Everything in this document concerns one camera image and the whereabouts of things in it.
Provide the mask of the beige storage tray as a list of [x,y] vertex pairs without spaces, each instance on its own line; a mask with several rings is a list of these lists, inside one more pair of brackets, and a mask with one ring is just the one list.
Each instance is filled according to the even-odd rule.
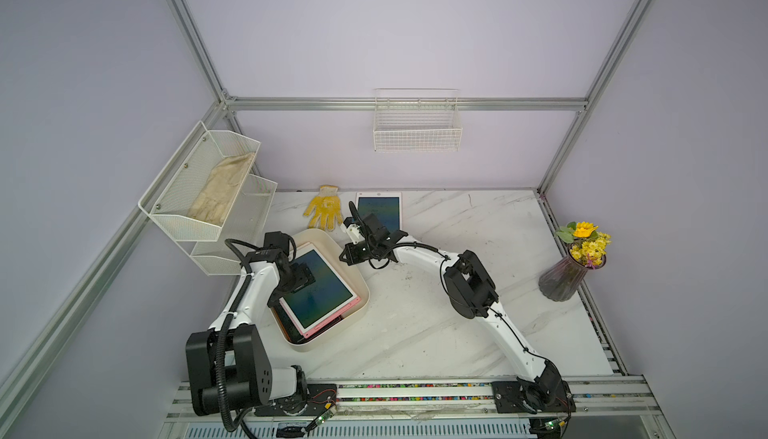
[[361,320],[370,291],[360,270],[339,260],[330,234],[307,229],[294,236],[294,265],[309,268],[314,282],[281,298],[272,315],[284,341],[298,352],[317,348]]

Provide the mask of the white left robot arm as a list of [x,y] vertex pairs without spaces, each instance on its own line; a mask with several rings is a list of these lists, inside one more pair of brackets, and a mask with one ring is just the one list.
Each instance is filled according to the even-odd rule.
[[229,433],[256,435],[246,416],[277,407],[297,415],[309,402],[302,368],[272,366],[256,323],[279,300],[314,282],[306,266],[293,264],[297,246],[290,235],[268,232],[261,246],[228,238],[225,245],[240,266],[236,289],[208,329],[191,334],[185,345],[193,410],[218,414]]

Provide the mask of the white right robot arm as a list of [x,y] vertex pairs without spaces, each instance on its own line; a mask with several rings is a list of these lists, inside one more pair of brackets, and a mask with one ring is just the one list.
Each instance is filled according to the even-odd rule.
[[353,203],[343,225],[350,241],[339,259],[347,265],[384,262],[418,267],[438,276],[454,310],[476,320],[512,364],[517,390],[510,401],[531,414],[560,406],[570,414],[569,386],[555,363],[538,353],[506,313],[496,285],[471,250],[445,251],[423,243],[402,230],[389,231],[373,214],[362,216]]

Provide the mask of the pink white writing tablet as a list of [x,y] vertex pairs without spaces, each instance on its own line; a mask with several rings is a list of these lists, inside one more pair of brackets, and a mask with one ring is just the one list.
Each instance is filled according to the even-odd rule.
[[400,192],[359,192],[356,208],[362,218],[374,215],[390,232],[402,227],[402,194]]

